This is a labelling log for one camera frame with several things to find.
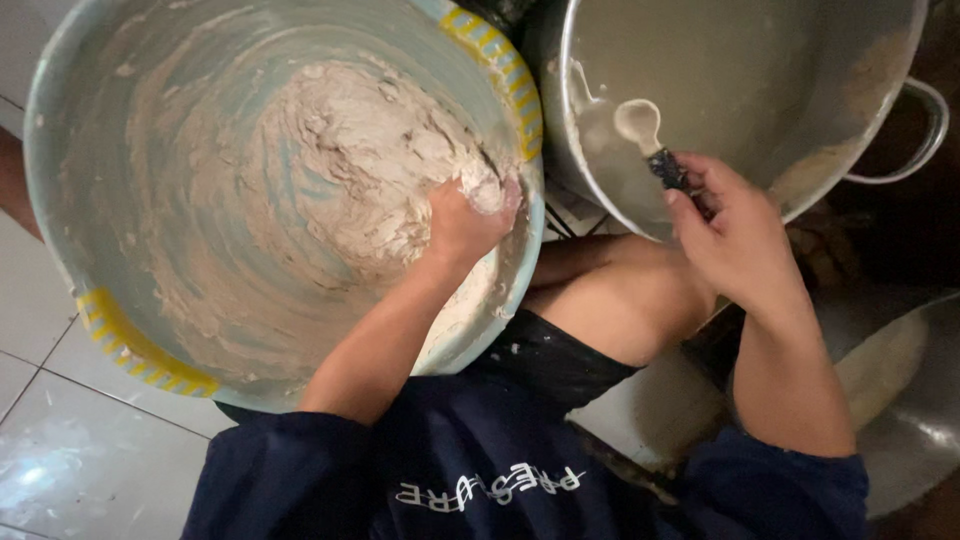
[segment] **floor tile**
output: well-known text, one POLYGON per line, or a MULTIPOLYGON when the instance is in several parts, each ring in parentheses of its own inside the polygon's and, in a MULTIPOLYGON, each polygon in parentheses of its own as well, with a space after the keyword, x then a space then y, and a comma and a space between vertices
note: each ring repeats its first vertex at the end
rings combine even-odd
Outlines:
POLYGON ((0 353, 0 421, 30 383, 36 369, 33 364, 0 353))
POLYGON ((43 363, 77 307, 46 246, 0 211, 0 351, 43 363))
POLYGON ((44 536, 180 536, 207 440, 41 370, 0 425, 0 523, 44 536))
POLYGON ((97 349, 79 320, 43 367, 206 437, 236 425, 211 400, 171 394, 127 375, 97 349))
POLYGON ((23 138, 23 109, 0 95, 0 128, 23 138))
POLYGON ((38 536, 31 532, 24 532, 15 528, 0 525, 0 540, 47 540, 45 536, 38 536))
POLYGON ((570 418, 635 462, 660 470, 713 428, 723 399, 696 367, 667 351, 570 418))
POLYGON ((26 108, 30 81, 43 46, 73 1, 4 0, 0 17, 0 95, 26 108))

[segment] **navy shirt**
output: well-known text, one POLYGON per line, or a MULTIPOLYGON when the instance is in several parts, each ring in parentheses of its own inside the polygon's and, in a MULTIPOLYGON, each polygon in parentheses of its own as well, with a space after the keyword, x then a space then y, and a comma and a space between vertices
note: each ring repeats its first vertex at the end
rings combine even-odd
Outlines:
POLYGON ((183 537, 817 538, 864 533, 859 457, 737 430, 702 445, 669 507, 583 451, 564 411, 508 382, 411 378, 373 428, 264 416, 211 442, 183 537))

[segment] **yellow handle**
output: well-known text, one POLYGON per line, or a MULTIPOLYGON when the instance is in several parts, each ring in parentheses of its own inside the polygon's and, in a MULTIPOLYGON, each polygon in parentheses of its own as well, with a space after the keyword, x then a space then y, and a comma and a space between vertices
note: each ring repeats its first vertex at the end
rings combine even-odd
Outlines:
POLYGON ((523 157, 531 160, 543 144, 543 114, 533 75, 514 45, 499 30, 462 8, 453 8, 439 26, 464 46, 468 54, 491 74, 497 92, 519 123, 523 157))

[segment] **liquid batter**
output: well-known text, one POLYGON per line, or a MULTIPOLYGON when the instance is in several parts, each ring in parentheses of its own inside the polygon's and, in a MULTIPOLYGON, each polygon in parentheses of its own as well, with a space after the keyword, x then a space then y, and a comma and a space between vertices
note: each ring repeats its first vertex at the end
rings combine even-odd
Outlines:
POLYGON ((588 105, 571 89, 581 100, 579 142, 594 179, 628 218, 669 221, 660 180, 613 128, 616 106, 655 102, 663 145, 717 156, 749 177, 812 92, 819 8, 804 0, 580 4, 571 57, 602 101, 588 105))

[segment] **right hand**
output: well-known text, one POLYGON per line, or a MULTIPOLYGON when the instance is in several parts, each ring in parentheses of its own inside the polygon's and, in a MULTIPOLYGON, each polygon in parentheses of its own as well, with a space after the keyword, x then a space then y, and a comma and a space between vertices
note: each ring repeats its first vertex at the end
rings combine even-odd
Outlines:
POLYGON ((462 181, 455 178, 427 194, 432 217, 430 245, 424 255, 469 270, 513 228, 521 194, 515 179, 505 180, 503 207, 485 215, 473 207, 462 189, 462 181))
POLYGON ((676 189, 664 199, 674 235, 704 279, 748 313, 768 315, 809 300, 780 220, 780 209, 723 161, 677 152, 692 186, 705 188, 716 211, 709 223, 676 189))

